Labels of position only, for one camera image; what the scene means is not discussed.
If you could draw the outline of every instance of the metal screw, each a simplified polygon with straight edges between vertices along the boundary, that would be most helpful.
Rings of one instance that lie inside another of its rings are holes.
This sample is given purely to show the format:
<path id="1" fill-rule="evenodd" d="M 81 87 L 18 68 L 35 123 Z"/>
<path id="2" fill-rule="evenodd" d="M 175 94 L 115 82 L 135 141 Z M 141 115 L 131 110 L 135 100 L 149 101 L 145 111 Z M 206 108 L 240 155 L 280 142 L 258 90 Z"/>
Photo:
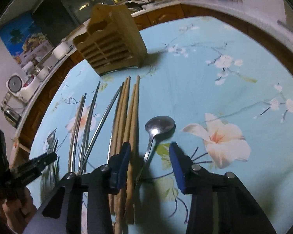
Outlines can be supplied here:
<path id="1" fill-rule="evenodd" d="M 193 165 L 191 165 L 191 168 L 194 171 L 199 171 L 201 169 L 201 166 L 199 166 L 198 164 L 193 164 Z"/>
<path id="2" fill-rule="evenodd" d="M 102 165 L 102 166 L 100 167 L 101 172 L 106 172 L 106 171 L 108 171 L 109 169 L 110 169 L 110 167 L 109 167 L 107 164 Z"/>
<path id="3" fill-rule="evenodd" d="M 75 176 L 76 176 L 75 173 L 66 173 L 66 174 L 65 174 L 65 178 L 67 178 L 67 179 L 74 178 Z"/>
<path id="4" fill-rule="evenodd" d="M 227 172 L 227 173 L 226 173 L 226 176 L 227 176 L 228 178 L 235 178 L 235 177 L 236 177 L 236 175 L 235 175 L 234 173 L 232 173 L 232 172 Z"/>

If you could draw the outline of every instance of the white kitchen appliance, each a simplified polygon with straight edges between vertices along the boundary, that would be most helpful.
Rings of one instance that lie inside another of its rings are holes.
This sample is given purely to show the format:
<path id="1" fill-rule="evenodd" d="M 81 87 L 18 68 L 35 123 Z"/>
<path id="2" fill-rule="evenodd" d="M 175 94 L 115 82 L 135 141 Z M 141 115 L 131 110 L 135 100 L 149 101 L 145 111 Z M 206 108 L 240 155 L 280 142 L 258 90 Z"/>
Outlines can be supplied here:
<path id="1" fill-rule="evenodd" d="M 52 53 L 54 54 L 54 56 L 58 59 L 61 60 L 69 51 L 70 51 L 70 47 L 68 46 L 68 44 L 63 41 L 60 45 L 58 45 L 53 51 Z"/>
<path id="2" fill-rule="evenodd" d="M 30 75 L 24 82 L 17 73 L 14 73 L 5 85 L 15 97 L 24 103 L 28 103 L 39 88 L 40 81 L 36 76 Z"/>

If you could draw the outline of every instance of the spoon handle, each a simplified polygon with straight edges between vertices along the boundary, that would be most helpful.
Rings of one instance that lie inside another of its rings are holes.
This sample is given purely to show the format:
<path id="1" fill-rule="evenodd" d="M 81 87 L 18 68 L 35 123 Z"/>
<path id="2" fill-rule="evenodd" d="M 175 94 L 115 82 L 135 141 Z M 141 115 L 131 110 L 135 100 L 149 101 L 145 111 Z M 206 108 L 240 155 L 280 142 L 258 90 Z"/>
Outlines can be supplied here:
<path id="1" fill-rule="evenodd" d="M 140 169 L 140 171 L 139 171 L 139 173 L 138 173 L 138 175 L 136 177 L 136 185 L 138 184 L 138 181 L 139 181 L 139 179 L 140 179 L 140 177 L 141 177 L 141 175 L 143 173 L 144 167 L 146 166 L 147 160 L 149 158 L 152 143 L 153 143 L 153 139 L 154 139 L 154 136 L 150 136 L 149 144 L 148 144 L 147 149 L 146 149 L 147 151 L 146 151 L 146 153 L 144 155 L 144 158 L 143 158 L 144 164 L 143 164 L 142 168 Z"/>

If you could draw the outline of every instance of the wooden utensil holder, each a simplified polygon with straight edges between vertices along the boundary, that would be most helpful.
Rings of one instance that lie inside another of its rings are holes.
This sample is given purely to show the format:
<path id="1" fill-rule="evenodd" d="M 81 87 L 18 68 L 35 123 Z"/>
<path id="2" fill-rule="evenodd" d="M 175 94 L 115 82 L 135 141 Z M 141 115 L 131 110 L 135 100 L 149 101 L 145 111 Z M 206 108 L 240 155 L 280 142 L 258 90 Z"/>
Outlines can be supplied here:
<path id="1" fill-rule="evenodd" d="M 126 5 L 97 4 L 73 44 L 98 74 L 141 64 L 147 48 Z"/>

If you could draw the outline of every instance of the pink flower center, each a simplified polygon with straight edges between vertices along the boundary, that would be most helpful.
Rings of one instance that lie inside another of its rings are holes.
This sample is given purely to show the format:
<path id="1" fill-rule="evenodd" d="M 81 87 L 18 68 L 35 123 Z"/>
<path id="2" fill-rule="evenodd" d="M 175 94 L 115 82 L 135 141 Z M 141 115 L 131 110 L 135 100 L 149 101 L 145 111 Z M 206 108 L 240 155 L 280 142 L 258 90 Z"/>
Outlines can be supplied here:
<path id="1" fill-rule="evenodd" d="M 212 142 L 219 143 L 224 138 L 224 135 L 220 135 L 217 132 L 215 132 L 209 138 L 211 139 Z"/>

